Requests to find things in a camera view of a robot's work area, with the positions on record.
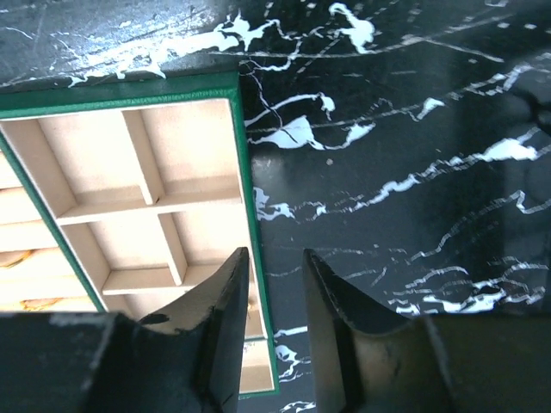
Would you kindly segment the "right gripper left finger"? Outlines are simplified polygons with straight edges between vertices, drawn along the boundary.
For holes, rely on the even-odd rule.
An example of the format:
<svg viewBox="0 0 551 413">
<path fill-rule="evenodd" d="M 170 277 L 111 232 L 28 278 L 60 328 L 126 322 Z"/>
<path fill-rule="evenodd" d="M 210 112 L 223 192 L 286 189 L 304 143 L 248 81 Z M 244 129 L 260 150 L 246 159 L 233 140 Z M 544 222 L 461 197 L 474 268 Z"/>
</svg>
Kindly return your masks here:
<svg viewBox="0 0 551 413">
<path fill-rule="evenodd" d="M 206 280 L 143 317 L 139 412 L 234 412 L 245 342 L 249 251 L 235 249 Z"/>
</svg>

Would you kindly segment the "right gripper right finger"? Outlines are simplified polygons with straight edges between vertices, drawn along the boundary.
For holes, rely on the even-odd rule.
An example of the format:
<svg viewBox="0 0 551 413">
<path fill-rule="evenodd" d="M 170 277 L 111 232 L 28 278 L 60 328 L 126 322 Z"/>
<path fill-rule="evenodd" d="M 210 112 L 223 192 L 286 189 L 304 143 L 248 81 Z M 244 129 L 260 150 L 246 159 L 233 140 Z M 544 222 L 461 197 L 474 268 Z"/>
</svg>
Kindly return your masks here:
<svg viewBox="0 0 551 413">
<path fill-rule="evenodd" d="M 307 330 L 319 412 L 353 412 L 366 401 L 355 337 L 408 322 L 337 275 L 314 250 L 302 256 Z"/>
</svg>

